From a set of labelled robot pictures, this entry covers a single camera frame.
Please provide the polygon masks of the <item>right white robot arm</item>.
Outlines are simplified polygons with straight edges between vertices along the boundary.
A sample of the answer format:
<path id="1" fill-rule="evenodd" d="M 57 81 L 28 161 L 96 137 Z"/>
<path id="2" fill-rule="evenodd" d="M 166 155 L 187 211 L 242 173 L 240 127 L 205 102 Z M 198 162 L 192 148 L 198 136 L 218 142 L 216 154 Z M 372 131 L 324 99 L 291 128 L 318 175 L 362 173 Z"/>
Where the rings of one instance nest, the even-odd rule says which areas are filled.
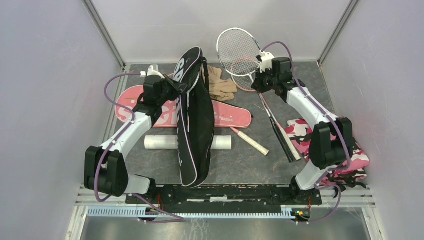
<path id="1" fill-rule="evenodd" d="M 273 90 L 312 129 L 309 161 L 292 179 L 288 191 L 293 203 L 302 204 L 309 198 L 309 190 L 316 188 L 324 176 L 342 169 L 343 163 L 351 164 L 354 144 L 352 122 L 324 108 L 295 76 L 292 61 L 287 57 L 261 57 L 252 88 L 259 93 Z"/>

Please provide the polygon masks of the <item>white frame badminton racket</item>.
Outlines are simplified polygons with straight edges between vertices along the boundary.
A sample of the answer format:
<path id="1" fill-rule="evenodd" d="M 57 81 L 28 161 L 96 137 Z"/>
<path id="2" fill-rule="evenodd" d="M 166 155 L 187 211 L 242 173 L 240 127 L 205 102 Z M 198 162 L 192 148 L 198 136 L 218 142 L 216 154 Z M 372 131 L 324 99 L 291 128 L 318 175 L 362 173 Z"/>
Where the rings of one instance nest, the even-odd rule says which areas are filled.
<path id="1" fill-rule="evenodd" d="M 224 30 L 218 36 L 216 51 L 219 62 L 229 74 L 231 64 L 233 64 L 236 60 L 244 58 L 255 60 L 258 65 L 248 67 L 255 72 L 260 65 L 260 61 L 257 59 L 257 56 L 260 53 L 258 43 L 249 32 L 241 28 L 233 27 Z"/>

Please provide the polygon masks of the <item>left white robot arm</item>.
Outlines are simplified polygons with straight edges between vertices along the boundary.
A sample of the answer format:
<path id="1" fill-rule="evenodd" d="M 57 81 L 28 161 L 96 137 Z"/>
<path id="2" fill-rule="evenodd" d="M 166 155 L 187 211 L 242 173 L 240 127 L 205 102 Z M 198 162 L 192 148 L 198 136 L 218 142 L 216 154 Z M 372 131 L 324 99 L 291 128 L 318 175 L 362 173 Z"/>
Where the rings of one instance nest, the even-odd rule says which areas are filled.
<path id="1" fill-rule="evenodd" d="M 128 173 L 125 158 L 157 122 L 162 106 L 186 93 L 189 86 L 167 75 L 151 75 L 145 78 L 143 93 L 139 96 L 129 119 L 109 140 L 101 146 L 90 146 L 85 152 L 84 186 L 94 191 L 98 202 L 124 194 L 138 194 L 145 204 L 153 203 L 157 190 L 151 179 Z"/>

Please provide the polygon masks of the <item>black SPORT racket bag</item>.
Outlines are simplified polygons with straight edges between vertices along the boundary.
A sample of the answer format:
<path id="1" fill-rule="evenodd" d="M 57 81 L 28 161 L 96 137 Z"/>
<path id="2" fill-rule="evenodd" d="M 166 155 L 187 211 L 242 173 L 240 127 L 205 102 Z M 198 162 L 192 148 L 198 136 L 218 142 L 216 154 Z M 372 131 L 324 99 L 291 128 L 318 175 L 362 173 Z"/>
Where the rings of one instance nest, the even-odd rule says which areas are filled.
<path id="1" fill-rule="evenodd" d="M 215 134 L 215 115 L 210 97 L 209 75 L 204 68 L 207 60 L 199 46 L 192 47 L 183 54 L 174 69 L 173 80 L 187 84 L 187 75 L 196 63 L 201 62 L 201 76 L 190 93 L 189 127 L 185 128 L 184 94 L 176 100 L 177 106 L 177 153 L 180 182 L 183 187 L 195 188 L 208 177 L 211 164 L 211 146 Z"/>

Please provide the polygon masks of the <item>white shuttlecock tube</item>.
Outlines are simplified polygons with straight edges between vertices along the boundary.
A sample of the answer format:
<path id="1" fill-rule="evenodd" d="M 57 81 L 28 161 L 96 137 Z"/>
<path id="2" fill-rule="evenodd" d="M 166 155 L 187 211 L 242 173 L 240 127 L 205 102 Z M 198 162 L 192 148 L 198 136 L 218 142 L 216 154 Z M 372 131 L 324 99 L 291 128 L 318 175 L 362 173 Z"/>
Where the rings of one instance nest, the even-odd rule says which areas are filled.
<path id="1" fill-rule="evenodd" d="M 148 150 L 176 150 L 178 141 L 176 135 L 146 135 L 144 147 Z M 212 150 L 231 150 L 232 137 L 230 135 L 217 135 L 214 137 Z"/>

